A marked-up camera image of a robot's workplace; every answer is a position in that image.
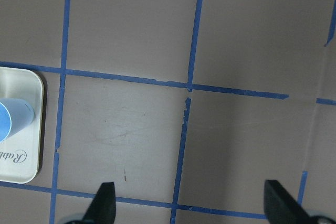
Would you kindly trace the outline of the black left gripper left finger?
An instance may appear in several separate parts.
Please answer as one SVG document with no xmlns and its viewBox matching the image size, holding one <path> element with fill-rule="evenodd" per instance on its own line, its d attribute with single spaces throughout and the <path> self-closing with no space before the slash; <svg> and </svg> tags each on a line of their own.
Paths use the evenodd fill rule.
<svg viewBox="0 0 336 224">
<path fill-rule="evenodd" d="M 114 182 L 102 183 L 81 222 L 113 224 L 115 218 L 116 193 Z"/>
</svg>

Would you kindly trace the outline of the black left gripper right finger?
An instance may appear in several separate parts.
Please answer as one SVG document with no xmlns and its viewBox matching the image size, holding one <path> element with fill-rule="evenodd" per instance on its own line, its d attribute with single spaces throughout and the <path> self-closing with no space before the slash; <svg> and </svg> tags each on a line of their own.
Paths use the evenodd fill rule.
<svg viewBox="0 0 336 224">
<path fill-rule="evenodd" d="M 308 223 L 310 219 L 277 180 L 264 182 L 264 213 L 271 224 Z"/>
</svg>

